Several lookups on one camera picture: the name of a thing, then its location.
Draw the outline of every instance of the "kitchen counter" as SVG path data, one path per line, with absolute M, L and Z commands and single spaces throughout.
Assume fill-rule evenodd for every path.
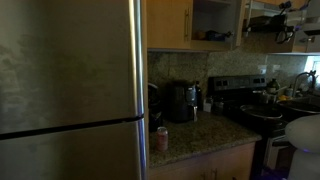
M 259 134 L 227 117 L 207 112 L 198 112 L 197 122 L 164 121 L 164 126 L 169 132 L 169 148 L 157 151 L 156 133 L 150 133 L 150 168 L 261 140 Z

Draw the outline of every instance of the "lower cabinet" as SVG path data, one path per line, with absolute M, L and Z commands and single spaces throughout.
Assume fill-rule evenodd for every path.
M 150 180 L 248 180 L 254 143 L 150 169 Z

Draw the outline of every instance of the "stone tile backsplash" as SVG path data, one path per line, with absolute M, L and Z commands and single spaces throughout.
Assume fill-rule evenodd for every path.
M 267 81 L 276 78 L 281 86 L 289 86 L 303 72 L 307 56 L 266 54 L 265 38 L 251 33 L 229 52 L 148 52 L 149 82 L 158 85 L 161 93 L 169 81 L 198 80 L 205 95 L 209 76 L 254 75 L 260 73 L 258 65 L 266 65 Z M 280 70 L 273 72 L 273 65 L 280 65 Z

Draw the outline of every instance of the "freezer door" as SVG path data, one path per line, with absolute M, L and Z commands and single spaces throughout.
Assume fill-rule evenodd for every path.
M 137 117 L 140 0 L 1 0 L 0 134 Z
M 143 120 L 0 141 L 2 180 L 145 179 Z

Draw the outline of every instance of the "black pan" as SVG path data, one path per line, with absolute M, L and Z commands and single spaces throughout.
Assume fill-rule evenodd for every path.
M 279 101 L 278 105 L 284 108 L 305 112 L 305 113 L 310 113 L 310 114 L 320 113 L 320 107 L 313 104 L 307 104 L 307 103 L 302 103 L 297 101 Z
M 264 120 L 277 120 L 282 117 L 282 114 L 279 111 L 269 106 L 242 105 L 240 109 L 250 116 L 262 118 Z

